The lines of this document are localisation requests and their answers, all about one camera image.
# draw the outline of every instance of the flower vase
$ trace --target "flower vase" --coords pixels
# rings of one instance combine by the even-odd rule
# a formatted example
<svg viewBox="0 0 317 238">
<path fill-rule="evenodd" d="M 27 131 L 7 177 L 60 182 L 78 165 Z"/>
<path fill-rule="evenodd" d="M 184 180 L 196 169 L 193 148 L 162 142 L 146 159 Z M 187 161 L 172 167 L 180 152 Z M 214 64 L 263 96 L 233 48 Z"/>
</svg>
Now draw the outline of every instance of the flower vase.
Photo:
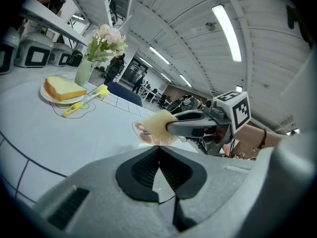
<svg viewBox="0 0 317 238">
<path fill-rule="evenodd" d="M 86 82 L 88 82 L 90 78 L 90 71 L 92 69 L 93 62 L 84 59 L 80 65 L 78 66 L 76 76 L 75 76 L 75 83 L 80 86 L 84 86 Z"/>
</svg>

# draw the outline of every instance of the toast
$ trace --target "toast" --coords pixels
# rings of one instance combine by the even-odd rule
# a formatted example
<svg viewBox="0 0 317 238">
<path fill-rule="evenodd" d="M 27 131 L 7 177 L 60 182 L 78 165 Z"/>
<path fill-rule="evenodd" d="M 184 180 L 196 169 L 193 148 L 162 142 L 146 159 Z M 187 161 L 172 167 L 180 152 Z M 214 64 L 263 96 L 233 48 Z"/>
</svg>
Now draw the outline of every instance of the toast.
<svg viewBox="0 0 317 238">
<path fill-rule="evenodd" d="M 85 95 L 87 90 L 68 78 L 51 76 L 45 79 L 44 88 L 54 99 L 59 101 Z"/>
</svg>

